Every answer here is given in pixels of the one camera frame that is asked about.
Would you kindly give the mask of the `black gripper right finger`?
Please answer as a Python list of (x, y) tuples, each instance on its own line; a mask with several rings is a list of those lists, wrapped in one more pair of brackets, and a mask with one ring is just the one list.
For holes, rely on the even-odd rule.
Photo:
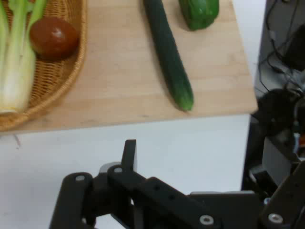
[(262, 229), (303, 229), (305, 227), (305, 162), (281, 183), (263, 208)]

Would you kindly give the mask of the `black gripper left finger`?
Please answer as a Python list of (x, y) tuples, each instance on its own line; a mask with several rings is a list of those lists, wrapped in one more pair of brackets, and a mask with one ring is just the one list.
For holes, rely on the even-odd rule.
[(127, 229), (219, 229), (221, 219), (161, 180), (134, 170), (136, 141), (127, 140), (120, 163), (96, 177), (80, 172), (61, 184), (52, 229), (93, 229), (112, 215)]

